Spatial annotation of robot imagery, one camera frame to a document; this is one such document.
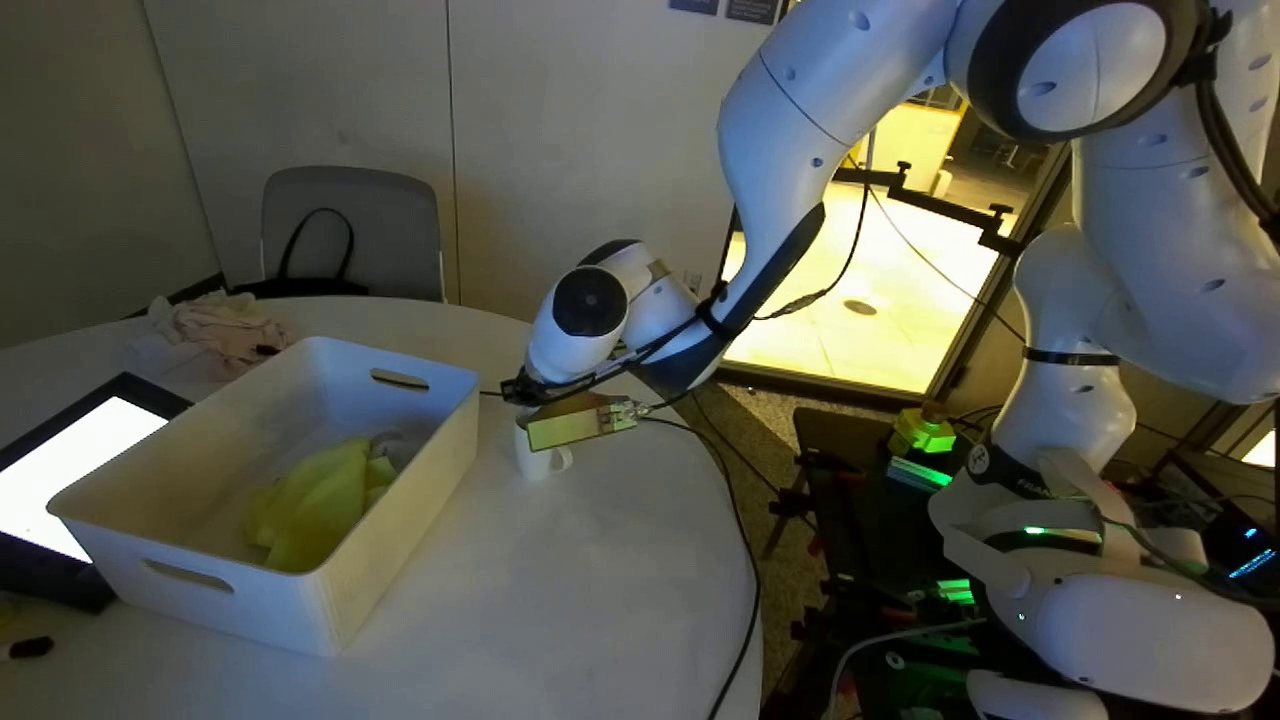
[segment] green light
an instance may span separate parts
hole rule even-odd
[[[892,478],[907,478],[907,485],[924,485],[924,487],[949,487],[954,478],[951,473],[938,473],[938,469],[928,469],[928,462],[910,462],[903,457],[888,459],[888,476]]]
[[[968,604],[968,609],[976,604],[968,577],[937,578],[937,597],[949,604]]]
[[[1038,526],[1026,525],[1023,535],[1063,540],[1063,542],[1101,542],[1102,535],[1094,526]]]
[[[930,418],[921,409],[907,409],[897,418],[897,434],[892,434],[897,452],[924,452],[924,457],[942,457],[954,446],[954,427],[949,418]]]

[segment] white plastic bin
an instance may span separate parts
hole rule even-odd
[[[313,334],[193,402],[49,512],[123,604],[334,656],[468,476],[475,427],[475,371]],[[334,553],[313,572],[264,569],[242,532],[261,487],[314,446],[385,430],[418,441],[418,452]]]

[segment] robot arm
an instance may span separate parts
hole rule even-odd
[[[1249,708],[1273,679],[1268,624],[1146,569],[1120,526],[1132,512],[1094,473],[1136,427],[1120,360],[1218,401],[1280,391],[1280,259],[1262,234],[1276,216],[1256,223],[1200,125],[1205,92],[1183,83],[1216,60],[1256,154],[1276,107],[1276,18],[1276,0],[802,0],[721,107],[743,268],[694,308],[641,242],[593,250],[543,299],[519,384],[553,401],[631,369],[666,396],[694,389],[802,256],[843,148],[951,79],[1001,131],[1072,139],[1079,229],[1023,250],[1023,371],[992,445],[930,500],[930,525],[1005,629],[1063,679],[1193,713]],[[1102,553],[989,547],[992,508],[1016,515],[1026,500],[1020,478],[1043,500],[1088,494]]]

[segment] glass panel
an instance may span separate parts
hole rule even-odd
[[[897,173],[907,167],[910,193],[942,193],[951,184],[951,142],[962,125],[962,100],[949,89],[910,97],[897,103],[881,125],[876,136],[857,139],[843,150],[848,167],[876,167]]]
[[[757,321],[727,348],[727,369],[924,396],[995,250],[976,242],[981,229],[897,204],[883,193],[872,193],[863,233],[857,233],[863,184],[835,179],[825,200],[825,233],[759,317],[828,288],[861,234],[843,280],[802,312]],[[738,259],[743,241],[733,234],[722,275],[733,275]]]
[[[1259,441],[1244,452],[1244,462],[1276,469],[1276,430],[1259,434]]]

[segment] black cable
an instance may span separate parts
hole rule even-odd
[[[1183,441],[1183,434],[1173,434],[1173,430],[1163,430],[1155,424],[1136,424],[1136,430],[1159,434],[1163,445],[1181,445]]]
[[[992,299],[971,295],[962,283],[954,283],[954,275],[949,275],[942,268],[937,268],[937,263],[910,242],[910,234],[892,220],[892,210],[883,208],[881,194],[872,194],[872,200],[876,200],[883,223],[892,229],[892,234],[897,234],[900,242],[907,242],[907,250],[910,250],[924,268],[930,268],[930,270],[937,270],[942,283],[951,283],[962,299],[971,299],[976,308],[982,308],[1012,340],[1026,344],[1023,331],[1012,326],[1012,323],[992,308]]]
[[[344,256],[333,270],[333,280],[347,280],[347,268],[352,268],[352,256],[354,256],[354,223],[339,210],[339,208],[313,208],[304,220],[292,223],[289,233],[289,242],[279,250],[279,263],[277,263],[277,280],[292,280],[292,250],[297,250],[297,241],[304,234],[304,229],[314,220],[314,216],[334,216],[344,223]]]
[[[538,384],[538,379],[527,379],[527,376],[519,371],[519,376],[538,391],[538,396],[527,396],[527,402],[559,402],[559,401],[568,401],[568,396],[583,396],[583,391],[593,391],[593,389],[624,376],[628,369],[645,364],[647,357],[655,357],[658,348],[666,348],[666,344],[673,344],[681,331],[688,331],[691,323],[700,323],[700,312],[691,312],[691,317],[688,317],[685,323],[674,323],[673,331],[647,340],[647,344],[636,348],[631,357],[613,357],[613,360],[604,360],[604,364],[613,364],[613,369],[604,369],[604,371],[597,371],[597,376],[578,376],[578,379],[571,379],[571,384]]]
[[[872,167],[872,161],[876,161],[876,128],[866,131],[866,167]],[[857,223],[852,223],[852,241],[848,241],[848,250],[843,250],[841,270],[835,270],[825,288],[802,292],[802,295],[787,299],[784,308],[765,312],[765,317],[757,317],[757,321],[797,317],[797,312],[802,312],[808,303],[831,295],[831,292],[843,283],[843,275],[848,275],[848,268],[852,268],[852,256],[857,256],[857,249],[861,249],[861,241],[863,241],[866,200],[872,200],[872,184],[863,184],[863,194],[861,194],[861,204],[857,204]]]
[[[1200,569],[1186,569],[1183,559],[1175,559],[1175,555],[1167,555],[1159,542],[1150,542],[1145,526],[1120,525],[1120,519],[1113,519],[1113,515],[1101,515],[1101,519],[1113,525],[1113,526],[1124,526],[1124,532],[1146,553],[1146,559],[1155,559],[1155,565],[1163,565],[1167,572],[1200,585],[1205,593],[1216,593],[1216,597],[1226,597],[1226,601],[1252,604],[1252,609],[1280,609],[1280,597],[1273,597],[1273,593],[1262,597],[1262,593],[1252,593],[1252,588],[1233,585],[1233,569],[1223,569],[1223,565],[1216,565],[1216,559],[1208,559],[1205,572],[1200,572]]]
[[[992,424],[1001,415],[1005,402],[981,402],[981,409],[954,409],[954,410],[942,410],[949,424]]]
[[[694,430],[694,427],[688,427],[688,424],[681,424],[681,418],[645,415],[645,424],[681,427],[681,430],[688,430],[688,434],[694,434],[694,441],[700,441],[700,430]],[[748,661],[748,653],[750,653],[750,641],[757,641],[757,614],[759,614],[759,597],[765,597],[765,588],[759,588],[759,569],[757,569],[757,553],[750,553],[750,540],[748,540],[748,526],[743,526],[743,515],[738,515],[738,500],[735,500],[735,487],[733,487],[733,476],[727,476],[727,469],[722,469],[722,462],[721,462],[721,476],[722,476],[722,491],[727,491],[727,508],[733,508],[735,535],[738,535],[743,555],[748,555],[748,569],[750,569],[750,613],[748,613],[748,633],[743,633],[743,641],[738,641],[738,649],[735,649],[735,656],[733,656],[733,663],[727,663],[727,673],[722,673],[722,684],[721,684],[721,690],[717,690],[717,698],[713,698],[713,708],[709,708],[709,720],[717,720],[717,715],[721,715],[721,708],[722,708],[722,698],[727,698],[727,687],[735,684],[735,673],[743,669],[743,661]]]
[[[658,409],[674,409],[685,396],[691,396],[694,389],[685,389],[685,391],[674,391],[674,396],[665,396],[665,401],[655,401],[655,402],[647,402],[647,410],[658,410]]]
[[[713,415],[709,415],[700,402],[694,402],[694,410],[700,410],[700,424],[717,434],[717,445],[709,445],[709,434],[705,434],[700,427],[681,424],[681,418],[665,418],[665,415],[641,415],[641,418],[645,418],[645,424],[685,427],[688,434],[705,441],[705,445],[713,446],[713,457],[717,457],[717,446],[722,445],[722,446],[748,469],[748,476],[772,491],[772,500],[784,500],[784,487],[774,487],[774,485],[759,473],[759,462],[750,462],[748,452],[738,452],[738,446],[713,424]]]
[[[921,629],[900,629],[900,633],[883,633],[883,635],[866,635],[866,641],[848,645],[848,649],[841,653],[835,669],[831,669],[828,705],[835,698],[841,674],[843,674],[843,669],[848,669],[852,656],[861,656],[861,653],[866,653],[866,649],[881,649],[881,645],[900,645],[900,641],[961,633],[961,629],[976,629],[976,624],[989,624],[989,614],[968,614],[968,618],[951,618],[951,624],[921,624]]]
[[[1197,79],[1197,112],[1200,112],[1205,136],[1212,142],[1212,154],[1223,165],[1237,194],[1249,204],[1252,216],[1259,216],[1262,229],[1276,223],[1276,208],[1273,208],[1268,193],[1256,184],[1256,175],[1237,142],[1233,119],[1226,119],[1223,103],[1216,100],[1212,76]]]
[[[1145,494],[1124,494],[1132,508],[1139,512],[1218,512],[1226,505],[1276,505],[1276,494],[1256,494],[1256,491],[1218,491],[1218,500],[1197,500],[1197,494],[1159,494],[1159,500],[1145,500]]]

